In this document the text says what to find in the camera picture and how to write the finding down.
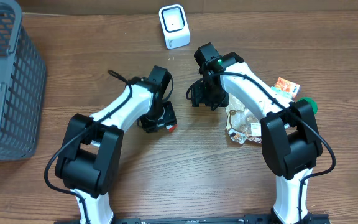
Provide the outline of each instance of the brown backdrop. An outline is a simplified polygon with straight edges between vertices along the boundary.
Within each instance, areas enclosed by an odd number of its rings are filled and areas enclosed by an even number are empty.
[[[358,10],[358,0],[17,0],[25,12],[47,14],[156,14],[179,3],[187,13]]]

